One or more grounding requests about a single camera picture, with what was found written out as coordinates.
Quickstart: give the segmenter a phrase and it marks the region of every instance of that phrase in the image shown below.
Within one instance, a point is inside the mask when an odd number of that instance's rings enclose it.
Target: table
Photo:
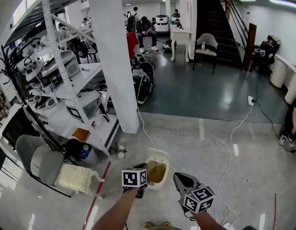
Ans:
[[[4,139],[2,133],[5,129],[5,127],[7,126],[7,124],[10,122],[10,120],[12,119],[12,117],[18,112],[18,110],[21,108],[22,106],[19,104],[14,104],[10,109],[9,109],[9,113],[8,116],[3,118],[1,120],[2,126],[0,127],[0,147],[1,149],[6,153],[6,151],[11,154],[15,159],[16,159],[16,163],[17,161],[20,161],[20,158],[18,156],[18,154],[13,150],[13,148],[7,143],[7,140]]]
[[[190,34],[191,34],[191,30],[188,28],[184,28],[184,29],[173,28],[171,30],[171,50],[172,50],[171,61],[173,61],[175,58],[175,42],[177,42],[177,44],[186,46],[185,60],[186,62],[189,61],[188,51],[190,46]]]
[[[285,84],[285,78],[287,76],[287,70],[291,69],[293,71],[293,76],[286,83],[287,93],[285,96],[285,101],[288,104],[292,104],[296,98],[296,67],[294,67],[287,59],[280,55],[275,55],[275,64],[272,65],[272,75],[271,83],[276,87],[281,88],[282,84]]]

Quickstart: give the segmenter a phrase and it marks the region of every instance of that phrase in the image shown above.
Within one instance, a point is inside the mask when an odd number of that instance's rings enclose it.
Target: hand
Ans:
[[[292,135],[294,135],[296,133],[296,128],[294,127],[291,131]]]

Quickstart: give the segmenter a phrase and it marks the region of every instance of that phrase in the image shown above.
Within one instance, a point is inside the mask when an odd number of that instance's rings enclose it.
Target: white box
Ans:
[[[123,187],[141,187],[147,184],[147,169],[125,168],[121,171]]]

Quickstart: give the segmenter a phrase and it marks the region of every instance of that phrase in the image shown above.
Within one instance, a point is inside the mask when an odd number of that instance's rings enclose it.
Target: white plastic container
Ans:
[[[157,176],[158,179],[156,181],[150,181],[148,188],[152,190],[160,190],[166,181],[166,178],[168,176],[169,171],[169,155],[167,152],[162,150],[157,150],[154,148],[148,148],[147,149],[148,159],[146,161],[147,163],[147,175],[148,179],[156,177],[153,176],[153,174],[156,174],[156,171],[159,170],[161,173]]]

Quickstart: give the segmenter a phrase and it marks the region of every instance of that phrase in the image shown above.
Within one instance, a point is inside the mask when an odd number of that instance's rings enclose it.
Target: water bottle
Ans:
[[[90,153],[90,147],[88,145],[84,145],[81,150],[81,158],[86,159]]]

